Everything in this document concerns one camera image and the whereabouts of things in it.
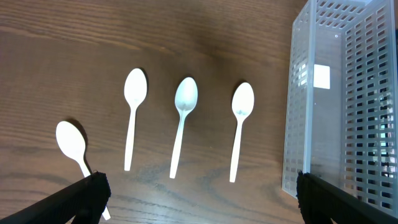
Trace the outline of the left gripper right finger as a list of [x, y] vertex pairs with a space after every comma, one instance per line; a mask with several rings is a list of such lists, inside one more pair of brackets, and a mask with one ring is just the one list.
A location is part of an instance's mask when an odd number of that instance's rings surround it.
[[397, 218], [359, 201], [311, 173], [298, 173], [297, 199], [306, 224], [397, 223]]

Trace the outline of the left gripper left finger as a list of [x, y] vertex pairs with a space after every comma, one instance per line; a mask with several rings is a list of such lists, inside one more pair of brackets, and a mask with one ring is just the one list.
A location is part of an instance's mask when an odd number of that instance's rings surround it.
[[1, 219], [1, 223], [98, 223], [110, 196], [106, 174], [95, 172]]

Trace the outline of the white plastic spoon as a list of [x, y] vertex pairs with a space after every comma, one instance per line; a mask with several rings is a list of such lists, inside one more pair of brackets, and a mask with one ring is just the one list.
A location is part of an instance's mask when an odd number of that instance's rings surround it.
[[136, 111], [138, 106], [145, 100], [147, 95], [147, 80], [140, 68], [134, 68], [126, 78], [124, 85], [124, 97], [130, 106], [131, 113], [127, 129], [124, 170], [130, 171], [132, 153], [134, 148], [134, 130], [136, 122]]
[[185, 118], [196, 107], [197, 100], [198, 100], [197, 84], [192, 77], [187, 77], [179, 84], [175, 94], [175, 107], [179, 113], [180, 121], [178, 124], [174, 149], [172, 153], [172, 160], [170, 165], [169, 177], [171, 179], [174, 179], [177, 173], [178, 161], [180, 158], [180, 151], [182, 146]]
[[91, 175], [86, 163], [86, 134], [83, 126], [75, 119], [63, 120], [57, 124], [55, 137], [60, 150], [78, 163], [84, 177]]
[[237, 126], [231, 155], [229, 181], [235, 182], [238, 171], [243, 122], [254, 108], [254, 92], [248, 82], [244, 82], [237, 87], [233, 95], [231, 107], [237, 120]]

